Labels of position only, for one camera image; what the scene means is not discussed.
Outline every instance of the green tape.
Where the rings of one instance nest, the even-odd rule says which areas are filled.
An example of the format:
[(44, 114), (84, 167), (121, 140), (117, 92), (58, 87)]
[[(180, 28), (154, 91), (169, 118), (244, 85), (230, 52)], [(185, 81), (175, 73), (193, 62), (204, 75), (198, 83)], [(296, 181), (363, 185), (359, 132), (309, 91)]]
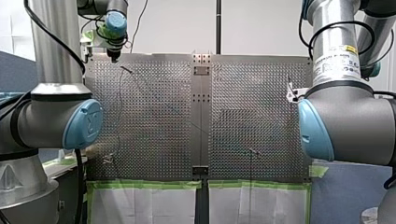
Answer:
[(328, 170), (329, 170), (329, 167), (327, 167), (327, 166), (310, 165), (309, 166), (309, 176), (322, 178), (324, 175), (326, 175), (326, 172)]
[(249, 181), (249, 180), (209, 180), (209, 187), (211, 189), (227, 189), (227, 188), (242, 188), (253, 187), (262, 189), (309, 189), (310, 183), (303, 184), (285, 184), (271, 181)]
[(146, 180), (112, 180), (89, 181), (92, 189), (200, 189), (201, 181), (146, 181)]

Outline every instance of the gray robot arm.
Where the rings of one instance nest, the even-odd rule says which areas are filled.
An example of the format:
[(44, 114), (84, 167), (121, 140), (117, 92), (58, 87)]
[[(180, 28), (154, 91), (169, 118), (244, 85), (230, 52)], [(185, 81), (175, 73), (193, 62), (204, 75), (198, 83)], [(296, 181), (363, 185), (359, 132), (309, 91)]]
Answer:
[(92, 48), (105, 48), (113, 61), (120, 57), (122, 46), (128, 41), (127, 10), (127, 0), (78, 0), (79, 15), (106, 15), (105, 25), (92, 32), (92, 39), (81, 39), (87, 56), (91, 56)]
[[(126, 12), (126, 2), (97, 2), (106, 3), (106, 29), (125, 33), (126, 14), (120, 14)], [(74, 54), (80, 54), (77, 0), (31, 0), (24, 4), (30, 5), (48, 30)], [(79, 57), (72, 57), (70, 50), (35, 23), (32, 27), (38, 85), (0, 105), (0, 212), (10, 223), (54, 224), (58, 184), (48, 181), (38, 148), (89, 146), (100, 132), (103, 109), (83, 85)], [(26, 213), (32, 208), (34, 213)]]
[[(314, 0), (307, 18), (317, 32), (334, 22), (354, 21), (360, 8), (360, 0)], [(369, 46), (370, 35), (362, 32), (358, 42), (354, 24), (334, 25), (315, 41), (314, 86), (299, 103), (302, 144), (317, 159), (394, 165), (396, 104), (374, 98), (372, 88), (361, 81), (361, 65), (379, 56), (394, 24), (396, 5), (392, 0), (371, 0), (365, 11), (376, 39), (364, 54), (358, 49)]]

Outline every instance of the black hose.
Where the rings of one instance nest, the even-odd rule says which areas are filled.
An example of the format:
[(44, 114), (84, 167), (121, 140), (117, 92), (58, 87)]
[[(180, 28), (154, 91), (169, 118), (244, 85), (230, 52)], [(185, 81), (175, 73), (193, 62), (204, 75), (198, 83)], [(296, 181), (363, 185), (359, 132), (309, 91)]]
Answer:
[(221, 54), (221, 0), (216, 6), (216, 54)]
[(0, 220), (3, 222), (3, 224), (10, 224), (9, 220), (1, 210), (0, 210)]
[(391, 91), (374, 91), (374, 95), (388, 95), (396, 99), (396, 92)]
[(363, 28), (367, 29), (367, 31), (370, 33), (371, 36), (371, 43), (369, 45), (369, 47), (367, 47), (367, 49), (363, 49), (362, 51), (359, 51), (359, 54), (362, 55), (363, 53), (367, 52), (375, 43), (375, 32), (373, 30), (373, 28), (362, 22), (362, 21), (338, 21), (338, 22), (334, 22), (334, 23), (330, 23), (328, 25), (323, 26), (322, 28), (320, 28), (316, 33), (314, 33), (314, 35), (312, 36), (311, 40), (309, 41), (308, 44), (308, 52), (309, 52), (309, 58), (311, 58), (311, 60), (314, 60), (314, 53), (312, 52), (314, 49), (314, 42), (315, 40), (318, 38), (319, 35), (321, 35), (324, 31), (334, 28), (335, 25), (342, 25), (342, 24), (355, 24), (355, 25), (359, 25), (362, 26)]
[(82, 164), (81, 150), (76, 148), (75, 153), (76, 153), (77, 169), (78, 169), (78, 200), (77, 200), (75, 224), (79, 224), (82, 217), (82, 205), (84, 200), (84, 167)]

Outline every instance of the white paper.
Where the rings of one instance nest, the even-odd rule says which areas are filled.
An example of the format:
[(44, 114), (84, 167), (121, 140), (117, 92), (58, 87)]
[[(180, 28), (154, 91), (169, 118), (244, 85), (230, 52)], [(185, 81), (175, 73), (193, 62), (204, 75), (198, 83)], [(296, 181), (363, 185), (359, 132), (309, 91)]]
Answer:
[(14, 54), (35, 61), (35, 47), (32, 37), (12, 37)]
[(195, 189), (96, 189), (92, 224), (193, 224)]
[(209, 189), (210, 224), (305, 224), (307, 190)]
[(241, 189), (209, 189), (210, 224), (236, 224), (241, 202)]

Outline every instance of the pegboard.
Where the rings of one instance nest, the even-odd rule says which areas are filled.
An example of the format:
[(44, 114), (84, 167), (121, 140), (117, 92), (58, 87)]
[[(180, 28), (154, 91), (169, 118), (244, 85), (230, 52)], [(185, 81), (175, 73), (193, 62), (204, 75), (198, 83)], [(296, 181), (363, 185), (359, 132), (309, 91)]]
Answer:
[(287, 83), (309, 87), (306, 58), (213, 56), (209, 178), (302, 182), (310, 160), (302, 152), (296, 104)]
[(89, 179), (191, 179), (190, 58), (93, 57), (86, 85), (105, 115)]
[(190, 180), (199, 165), (212, 179), (306, 181), (310, 160), (286, 93), (288, 76), (294, 88), (310, 86), (309, 61), (211, 55), (197, 63), (181, 54), (92, 58), (86, 85), (105, 122), (89, 179)]

